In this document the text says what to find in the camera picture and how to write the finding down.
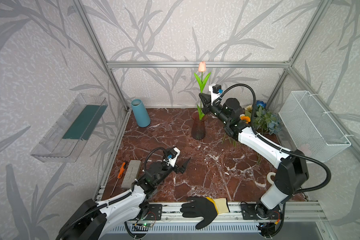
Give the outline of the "pink tulip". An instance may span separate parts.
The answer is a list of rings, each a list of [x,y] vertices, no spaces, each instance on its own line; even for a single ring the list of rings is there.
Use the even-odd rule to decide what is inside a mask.
[[[210,78],[211,73],[208,73],[206,77],[204,77],[204,73],[207,71],[207,64],[206,62],[200,62],[198,67],[198,72],[201,74],[200,76],[197,73],[194,73],[194,76],[198,82],[200,93],[202,94],[204,91],[204,88],[208,82],[208,79]],[[203,103],[202,100],[200,100],[200,104],[197,105],[198,114],[199,114],[199,120],[201,121],[205,114],[203,113]]]

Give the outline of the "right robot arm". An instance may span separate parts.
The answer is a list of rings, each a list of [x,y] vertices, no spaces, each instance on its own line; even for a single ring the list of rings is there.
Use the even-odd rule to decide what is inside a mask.
[[[251,126],[252,118],[245,115],[236,98],[229,98],[223,105],[219,94],[199,94],[204,114],[211,113],[224,124],[226,134],[244,144],[271,163],[277,170],[274,183],[258,200],[254,207],[260,219],[267,219],[279,204],[287,202],[292,196],[322,189],[330,182],[330,169],[322,162],[305,156],[301,151],[290,151],[271,140],[264,138]],[[309,179],[307,162],[321,166],[326,177],[317,186],[303,189],[302,185]]]

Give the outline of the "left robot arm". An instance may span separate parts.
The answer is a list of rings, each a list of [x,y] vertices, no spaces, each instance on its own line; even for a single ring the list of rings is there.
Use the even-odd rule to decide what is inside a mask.
[[[171,173],[184,173],[191,159],[182,166],[154,162],[136,180],[131,189],[108,200],[85,201],[60,229],[57,240],[98,240],[116,226],[144,217],[160,185]]]

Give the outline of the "pink glass vase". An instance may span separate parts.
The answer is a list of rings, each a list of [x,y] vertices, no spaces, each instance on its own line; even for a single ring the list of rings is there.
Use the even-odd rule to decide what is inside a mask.
[[[207,116],[203,116],[203,118],[200,120],[199,113],[196,111],[193,112],[193,126],[191,130],[191,135],[195,140],[202,140],[206,136],[205,122],[207,118]]]

